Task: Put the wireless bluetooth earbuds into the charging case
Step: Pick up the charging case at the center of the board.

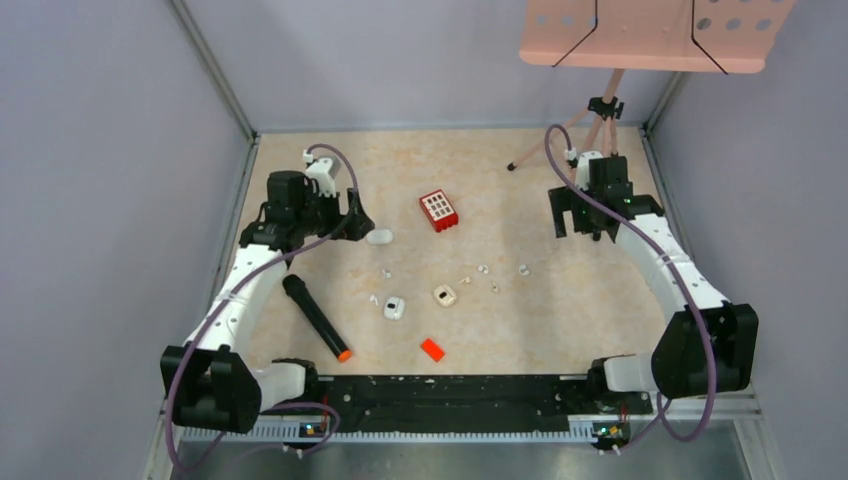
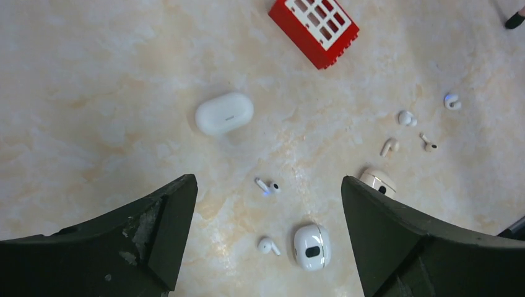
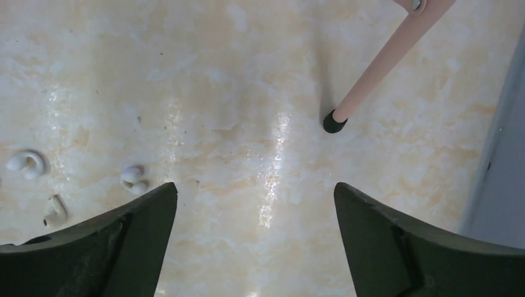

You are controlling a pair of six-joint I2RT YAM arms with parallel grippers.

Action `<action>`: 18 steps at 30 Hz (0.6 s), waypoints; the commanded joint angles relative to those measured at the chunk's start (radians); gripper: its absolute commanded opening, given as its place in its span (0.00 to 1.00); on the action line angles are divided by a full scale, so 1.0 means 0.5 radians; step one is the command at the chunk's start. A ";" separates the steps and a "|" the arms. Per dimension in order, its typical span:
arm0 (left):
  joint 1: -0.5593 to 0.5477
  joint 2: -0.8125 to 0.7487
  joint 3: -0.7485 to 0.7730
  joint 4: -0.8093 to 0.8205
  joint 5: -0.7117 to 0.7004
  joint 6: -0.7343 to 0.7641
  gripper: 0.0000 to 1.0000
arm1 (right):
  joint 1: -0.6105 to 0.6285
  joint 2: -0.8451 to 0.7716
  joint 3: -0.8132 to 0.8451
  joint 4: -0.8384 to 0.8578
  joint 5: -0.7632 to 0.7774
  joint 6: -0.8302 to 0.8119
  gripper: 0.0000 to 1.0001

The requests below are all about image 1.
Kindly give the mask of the beige earbud case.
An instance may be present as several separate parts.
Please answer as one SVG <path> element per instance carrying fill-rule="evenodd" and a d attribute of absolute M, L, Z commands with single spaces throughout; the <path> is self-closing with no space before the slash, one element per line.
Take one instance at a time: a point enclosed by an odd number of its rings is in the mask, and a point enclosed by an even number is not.
<path fill-rule="evenodd" d="M 454 306 L 458 299 L 455 291 L 447 284 L 437 286 L 433 290 L 433 298 L 442 308 Z"/>

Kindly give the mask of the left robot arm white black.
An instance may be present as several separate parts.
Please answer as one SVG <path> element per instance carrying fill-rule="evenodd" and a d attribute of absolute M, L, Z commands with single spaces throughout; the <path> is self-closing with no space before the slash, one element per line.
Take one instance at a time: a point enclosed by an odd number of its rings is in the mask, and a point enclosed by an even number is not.
<path fill-rule="evenodd" d="M 358 241 L 373 230 L 359 186 L 347 190 L 348 210 L 329 174 L 277 171 L 266 182 L 266 200 L 242 231 L 222 289 L 183 345 L 160 359 L 166 411 L 173 424 L 247 433 L 258 416 L 285 402 L 297 413 L 319 404 L 320 386 L 304 360 L 277 360 L 251 369 L 242 354 L 272 291 L 293 259 L 310 250 L 306 239 Z"/>

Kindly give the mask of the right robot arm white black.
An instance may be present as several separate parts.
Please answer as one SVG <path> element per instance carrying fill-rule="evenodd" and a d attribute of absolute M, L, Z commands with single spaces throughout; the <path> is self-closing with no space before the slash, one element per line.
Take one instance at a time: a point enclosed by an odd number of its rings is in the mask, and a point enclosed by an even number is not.
<path fill-rule="evenodd" d="M 649 194 L 637 194 L 623 156 L 598 151 L 569 153 L 576 187 L 548 192 L 557 237 L 574 230 L 598 241 L 604 234 L 634 262 L 666 320 L 650 352 L 593 360 L 586 397 L 600 412 L 612 412 L 627 392 L 659 392 L 670 399 L 705 395 L 708 367 L 694 315 L 709 337 L 719 393 L 750 384 L 759 318 L 748 304 L 734 304 L 713 287 L 671 232 L 665 212 Z"/>

